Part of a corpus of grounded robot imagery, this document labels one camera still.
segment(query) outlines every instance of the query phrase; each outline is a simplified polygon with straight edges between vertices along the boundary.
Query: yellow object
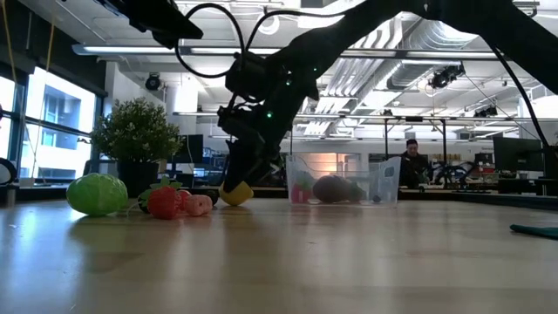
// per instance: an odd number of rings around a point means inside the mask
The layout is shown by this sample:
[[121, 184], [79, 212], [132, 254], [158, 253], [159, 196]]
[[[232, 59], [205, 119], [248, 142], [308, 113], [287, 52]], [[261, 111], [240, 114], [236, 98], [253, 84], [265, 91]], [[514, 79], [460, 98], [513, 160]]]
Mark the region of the yellow object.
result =
[[223, 191], [223, 185], [219, 187], [219, 196], [230, 206], [238, 206], [254, 197], [254, 191], [246, 182], [242, 182], [230, 193]]

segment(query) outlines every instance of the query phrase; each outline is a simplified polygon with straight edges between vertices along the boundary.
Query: person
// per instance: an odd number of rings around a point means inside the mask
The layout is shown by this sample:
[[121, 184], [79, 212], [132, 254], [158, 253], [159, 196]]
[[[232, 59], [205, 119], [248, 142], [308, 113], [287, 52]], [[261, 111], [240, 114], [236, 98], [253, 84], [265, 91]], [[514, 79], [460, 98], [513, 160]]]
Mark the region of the person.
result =
[[408, 188], [418, 188], [421, 175], [428, 168], [428, 160], [419, 154], [417, 140], [407, 141], [407, 150], [401, 154], [401, 172], [399, 185]]

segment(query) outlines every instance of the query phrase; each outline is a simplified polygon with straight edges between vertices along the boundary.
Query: green cabbage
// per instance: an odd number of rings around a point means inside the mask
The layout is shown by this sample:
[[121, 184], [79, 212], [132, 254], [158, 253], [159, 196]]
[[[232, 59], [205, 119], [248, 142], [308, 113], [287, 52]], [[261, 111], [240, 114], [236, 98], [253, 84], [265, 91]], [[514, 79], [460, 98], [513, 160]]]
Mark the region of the green cabbage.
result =
[[76, 179], [66, 191], [72, 208], [86, 215], [108, 215], [128, 203], [126, 185], [109, 174], [88, 174]]

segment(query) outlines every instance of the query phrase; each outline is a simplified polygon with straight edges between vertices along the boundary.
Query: ceiling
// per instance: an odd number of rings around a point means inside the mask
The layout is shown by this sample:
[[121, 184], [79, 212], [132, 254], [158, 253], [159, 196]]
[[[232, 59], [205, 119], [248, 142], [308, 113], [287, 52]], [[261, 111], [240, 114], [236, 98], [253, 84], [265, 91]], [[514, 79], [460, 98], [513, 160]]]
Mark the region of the ceiling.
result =
[[[342, 5], [343, 1], [350, 3], [349, 0], [338, 0], [336, 3]], [[63, 3], [57, 0], [56, 4], [45, 0], [20, 0], [20, 2], [26, 4], [47, 20], [51, 20], [54, 17], [57, 27], [83, 44], [157, 44], [149, 33], [138, 32], [128, 25], [128, 21], [125, 18], [114, 16], [110, 11], [105, 10], [93, 0], [67, 0]], [[186, 12], [192, 7], [193, 5], [181, 5], [180, 9]], [[238, 7], [234, 5], [227, 5], [227, 7], [238, 19], [242, 35], [246, 38], [262, 14], [262, 8]], [[541, 1], [538, 10], [539, 16], [535, 20], [554, 34], [558, 34], [558, 19], [556, 19], [558, 17], [558, 2], [552, 0]], [[398, 19], [400, 20], [400, 30], [398, 30], [396, 25], [393, 27], [392, 25], [387, 26], [389, 28], [388, 32], [391, 35], [390, 39], [394, 44], [392, 48], [399, 48], [405, 45], [405, 40], [413, 32], [420, 31], [421, 23], [429, 23], [420, 21], [418, 17], [409, 13], [399, 15]], [[293, 17], [280, 17], [278, 21], [280, 26], [273, 35], [265, 35], [258, 32], [253, 47], [281, 48], [287, 45], [292, 38], [308, 30], [298, 27], [300, 21]], [[184, 42], [184, 45], [238, 46], [238, 37], [234, 32], [232, 24], [220, 12], [215, 10], [199, 11], [194, 15], [193, 22], [204, 31], [205, 36], [202, 40], [198, 41], [187, 40]], [[272, 23], [274, 22], [268, 22], [264, 25], [270, 26]], [[398, 31], [400, 31], [402, 38], [397, 38]], [[380, 48], [385, 48], [388, 44], [384, 44]], [[461, 48], [466, 50], [487, 50], [487, 45], [481, 38], [475, 38]], [[187, 71], [180, 66], [174, 57], [128, 56], [126, 58], [110, 57], [110, 59], [118, 61], [120, 70], [140, 85], [143, 85], [149, 72], [160, 72], [161, 78], [167, 85], [179, 85], [187, 75]], [[186, 61], [200, 72], [216, 73], [227, 70], [232, 64], [233, 59], [230, 57], [186, 57]], [[364, 102], [364, 86], [371, 86], [371, 80], [380, 76], [381, 71], [387, 67], [387, 61], [378, 63], [375, 66], [376, 70], [374, 72], [358, 73], [356, 72], [358, 64], [354, 64], [355, 71], [350, 79], [353, 82], [362, 81], [364, 84], [363, 88], [355, 95], [356, 100], [349, 101], [347, 99], [336, 110], [344, 109], [358, 112], [359, 114], [377, 114], [381, 109], [387, 107], [396, 115], [436, 113], [472, 116], [475, 104], [478, 104], [477, 106], [485, 105], [486, 101], [482, 101], [488, 96], [497, 100], [500, 108], [507, 114], [515, 114], [516, 112], [517, 99], [519, 98], [517, 89], [513, 87], [511, 79], [498, 62], [486, 61], [464, 62], [468, 78], [461, 77], [450, 84], [445, 90], [433, 92], [433, 95], [432, 89], [425, 86], [426, 81], [432, 76], [429, 74], [432, 72], [430, 70], [426, 75], [417, 78], [412, 86], [402, 92], [398, 92], [398, 97], [387, 101], [385, 104], [382, 103], [380, 106], [374, 106], [374, 110], [372, 110], [369, 104]], [[525, 86], [536, 87], [540, 85], [517, 65], [512, 64], [512, 67], [520, 78], [521, 83]], [[335, 78], [336, 70], [340, 68], [341, 65], [338, 60], [318, 80], [318, 85], [325, 88]], [[198, 80], [201, 83], [200, 86], [203, 86], [200, 89], [199, 103], [204, 111], [215, 111], [219, 105], [228, 102], [231, 93], [224, 87], [224, 79], [198, 78]], [[316, 110], [318, 105], [310, 104], [307, 107]]]

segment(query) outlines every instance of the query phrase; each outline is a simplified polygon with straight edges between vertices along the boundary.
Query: teal cloth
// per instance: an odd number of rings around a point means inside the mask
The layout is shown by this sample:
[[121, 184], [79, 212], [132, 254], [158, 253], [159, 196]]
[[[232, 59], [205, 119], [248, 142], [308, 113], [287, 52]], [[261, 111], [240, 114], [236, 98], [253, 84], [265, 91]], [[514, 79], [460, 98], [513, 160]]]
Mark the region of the teal cloth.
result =
[[542, 236], [548, 239], [558, 240], [558, 228], [539, 228], [521, 225], [511, 225], [509, 228], [517, 233], [531, 236]]

